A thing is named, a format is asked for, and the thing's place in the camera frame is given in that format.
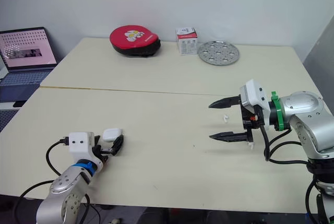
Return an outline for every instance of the white table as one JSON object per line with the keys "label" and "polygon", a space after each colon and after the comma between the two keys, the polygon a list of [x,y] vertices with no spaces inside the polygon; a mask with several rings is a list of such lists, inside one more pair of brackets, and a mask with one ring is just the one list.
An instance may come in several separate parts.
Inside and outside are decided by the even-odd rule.
{"label": "white table", "polygon": [[279,96],[300,90],[319,93],[293,48],[237,48],[236,63],[213,66],[197,55],[180,56],[175,42],[161,42],[154,57],[131,58],[117,53],[109,39],[84,38],[41,86],[234,96],[254,78]]}
{"label": "white table", "polygon": [[[304,213],[311,174],[300,164],[265,162],[264,142],[255,149],[208,136],[241,132],[238,106],[209,109],[221,96],[170,93],[38,89],[0,133],[0,194],[20,195],[56,178],[47,148],[69,132],[124,129],[125,142],[93,179],[88,194],[97,204]],[[227,124],[223,116],[230,119]],[[270,130],[269,137],[277,132]],[[292,132],[283,140],[296,140]],[[277,159],[306,159],[302,147],[282,147]],[[57,146],[52,164],[64,171],[73,160]],[[28,196],[45,198],[47,186]],[[311,197],[315,211],[315,197]]]}

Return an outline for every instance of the red label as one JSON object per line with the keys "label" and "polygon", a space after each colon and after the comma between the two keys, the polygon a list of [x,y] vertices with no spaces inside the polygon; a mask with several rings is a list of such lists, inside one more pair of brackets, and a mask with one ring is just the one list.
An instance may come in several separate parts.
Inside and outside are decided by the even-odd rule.
{"label": "red label", "polygon": [[188,34],[178,34],[177,38],[180,39],[190,39],[190,38],[197,38],[196,32],[188,33]]}

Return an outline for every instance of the laptop screen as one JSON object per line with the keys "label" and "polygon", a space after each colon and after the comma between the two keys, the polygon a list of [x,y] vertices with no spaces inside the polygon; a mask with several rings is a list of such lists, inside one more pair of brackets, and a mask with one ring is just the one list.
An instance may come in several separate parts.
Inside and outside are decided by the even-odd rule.
{"label": "laptop screen", "polygon": [[42,27],[0,32],[0,54],[8,70],[57,64]]}

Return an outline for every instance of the small box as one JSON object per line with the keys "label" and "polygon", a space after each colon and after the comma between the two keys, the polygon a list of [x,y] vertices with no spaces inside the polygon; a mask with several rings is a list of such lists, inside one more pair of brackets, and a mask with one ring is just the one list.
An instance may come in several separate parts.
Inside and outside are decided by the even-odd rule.
{"label": "small box", "polygon": [[182,55],[197,54],[197,33],[193,27],[176,28],[176,42]]}

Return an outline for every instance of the perforated metal tray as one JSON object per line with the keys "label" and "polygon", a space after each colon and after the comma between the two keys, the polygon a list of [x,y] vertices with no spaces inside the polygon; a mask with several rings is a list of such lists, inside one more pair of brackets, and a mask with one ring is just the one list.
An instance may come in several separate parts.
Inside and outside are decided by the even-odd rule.
{"label": "perforated metal tray", "polygon": [[238,49],[224,41],[212,41],[201,45],[198,55],[203,61],[216,66],[231,65],[239,59]]}

